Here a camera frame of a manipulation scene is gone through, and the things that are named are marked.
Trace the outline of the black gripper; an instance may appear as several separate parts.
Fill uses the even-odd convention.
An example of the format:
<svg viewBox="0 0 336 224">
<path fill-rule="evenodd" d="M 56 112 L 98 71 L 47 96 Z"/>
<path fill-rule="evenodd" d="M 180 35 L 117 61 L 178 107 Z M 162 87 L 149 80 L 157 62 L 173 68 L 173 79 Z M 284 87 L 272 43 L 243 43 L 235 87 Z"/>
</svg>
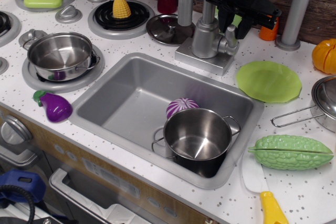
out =
<svg viewBox="0 0 336 224">
<path fill-rule="evenodd" d="M 253 25 L 273 29 L 280 9 L 270 0 L 206 0 L 218 8 L 219 30 L 224 33 L 229 25 L 237 27 L 237 39 L 244 39 Z M 234 24 L 235 15 L 242 17 Z"/>
</svg>

